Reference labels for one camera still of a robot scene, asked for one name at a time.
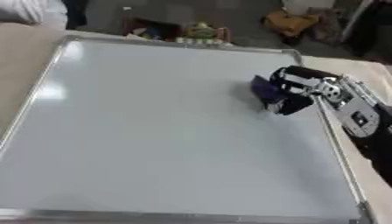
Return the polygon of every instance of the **floor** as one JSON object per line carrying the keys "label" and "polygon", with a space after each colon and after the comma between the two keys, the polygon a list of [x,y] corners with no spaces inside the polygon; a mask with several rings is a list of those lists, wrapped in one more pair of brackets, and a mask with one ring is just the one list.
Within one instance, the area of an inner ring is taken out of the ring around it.
{"label": "floor", "polygon": [[[180,25],[205,21],[228,27],[239,46],[290,48],[259,23],[262,16],[282,7],[280,0],[91,0],[88,25],[83,31],[121,34],[121,21],[128,17],[147,18]],[[295,47],[303,55],[356,59],[342,47],[332,47],[304,38]]]}

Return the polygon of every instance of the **robotic arm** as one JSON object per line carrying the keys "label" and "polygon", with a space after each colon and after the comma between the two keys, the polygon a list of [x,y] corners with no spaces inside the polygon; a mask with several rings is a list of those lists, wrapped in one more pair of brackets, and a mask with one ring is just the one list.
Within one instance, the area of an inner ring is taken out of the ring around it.
{"label": "robotic arm", "polygon": [[362,155],[392,186],[392,108],[362,82],[301,66],[278,69],[269,80],[256,76],[251,90],[266,109],[294,114],[321,97]]}

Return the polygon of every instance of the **clutter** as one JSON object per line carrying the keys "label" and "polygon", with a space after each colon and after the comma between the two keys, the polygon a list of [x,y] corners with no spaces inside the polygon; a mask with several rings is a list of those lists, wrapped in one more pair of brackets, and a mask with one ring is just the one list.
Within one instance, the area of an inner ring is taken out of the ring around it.
{"label": "clutter", "polygon": [[309,13],[319,15],[318,23],[311,28],[312,37],[328,45],[339,44],[343,29],[338,14],[328,9],[310,9]]}
{"label": "clutter", "polygon": [[225,45],[230,41],[231,36],[228,28],[214,28],[202,22],[185,28],[183,36],[177,39],[179,43],[196,45]]}
{"label": "clutter", "polygon": [[134,34],[145,39],[175,41],[181,35],[182,29],[178,24],[157,22],[143,18],[126,18],[122,22],[124,36]]}

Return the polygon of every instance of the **white surface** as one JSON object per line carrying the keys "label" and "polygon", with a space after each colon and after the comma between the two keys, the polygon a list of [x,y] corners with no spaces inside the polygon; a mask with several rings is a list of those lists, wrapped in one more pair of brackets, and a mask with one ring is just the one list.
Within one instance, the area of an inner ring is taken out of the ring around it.
{"label": "white surface", "polygon": [[248,91],[294,63],[73,42],[4,148],[0,207],[357,218],[315,108],[259,113]]}

